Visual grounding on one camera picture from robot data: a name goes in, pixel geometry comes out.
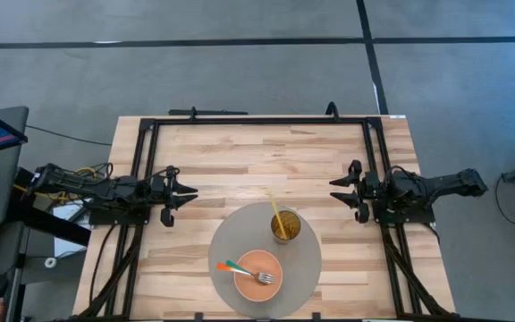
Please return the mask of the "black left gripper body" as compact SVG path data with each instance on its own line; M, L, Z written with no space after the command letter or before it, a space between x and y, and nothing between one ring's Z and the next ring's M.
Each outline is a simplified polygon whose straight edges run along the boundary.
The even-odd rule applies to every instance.
M156 204L163 204L160 221L166 227L174 226L173 196L174 180L176 179L177 170L174 166L169 165L166 169L158 171L150 176L150 198Z

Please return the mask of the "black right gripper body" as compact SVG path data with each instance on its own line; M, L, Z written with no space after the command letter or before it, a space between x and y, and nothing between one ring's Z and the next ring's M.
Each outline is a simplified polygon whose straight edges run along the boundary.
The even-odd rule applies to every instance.
M373 201L373 211L376 217L375 221L383 221L386 217L391 216L390 208L391 197L391 180L387 174L382 181L378 179L377 171L365 172L365 176L360 178L362 174L362 165L359 160L353 160L349 166L349 174L358 174L359 183L354 185L355 192L359 195L359 206L355 213L355 219L365 224L369 220L369 205L367 200Z

